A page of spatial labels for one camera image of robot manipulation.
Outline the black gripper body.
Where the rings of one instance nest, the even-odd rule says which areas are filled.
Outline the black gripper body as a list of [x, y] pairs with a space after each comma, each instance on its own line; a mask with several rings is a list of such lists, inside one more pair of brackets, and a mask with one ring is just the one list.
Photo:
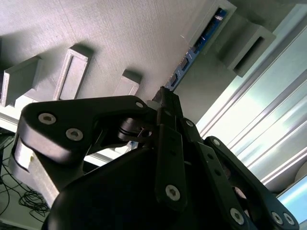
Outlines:
[[188, 205], [183, 212], [157, 202], [157, 156], [134, 150], [64, 188], [43, 224], [45, 230], [228, 230], [204, 176], [184, 164]]

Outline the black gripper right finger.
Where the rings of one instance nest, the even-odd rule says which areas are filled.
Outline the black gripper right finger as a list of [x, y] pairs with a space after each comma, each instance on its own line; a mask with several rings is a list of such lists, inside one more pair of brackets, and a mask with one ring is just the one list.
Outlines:
[[202, 139], [195, 125], [184, 118], [179, 97], [167, 92], [167, 106], [188, 143], [190, 162], [211, 192], [210, 216], [205, 225], [212, 230], [297, 230], [290, 211], [216, 137]]

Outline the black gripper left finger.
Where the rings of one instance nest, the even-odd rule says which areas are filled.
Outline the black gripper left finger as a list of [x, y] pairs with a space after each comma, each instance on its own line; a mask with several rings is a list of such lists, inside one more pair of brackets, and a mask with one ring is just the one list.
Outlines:
[[157, 109], [136, 96], [29, 104], [22, 110], [12, 153], [18, 178], [36, 186], [52, 208], [72, 182], [134, 150], [148, 149], [157, 156], [157, 202], [183, 211], [182, 135], [167, 106], [168, 91], [158, 91]]

